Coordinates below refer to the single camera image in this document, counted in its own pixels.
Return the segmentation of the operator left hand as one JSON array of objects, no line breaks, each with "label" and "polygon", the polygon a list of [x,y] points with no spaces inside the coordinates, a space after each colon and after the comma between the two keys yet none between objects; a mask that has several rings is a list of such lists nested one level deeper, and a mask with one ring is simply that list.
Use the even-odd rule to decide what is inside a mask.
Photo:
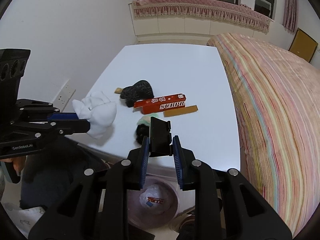
[{"label": "operator left hand", "polygon": [[1,163],[11,163],[14,168],[14,178],[20,175],[20,172],[24,169],[26,156],[1,159]]}]

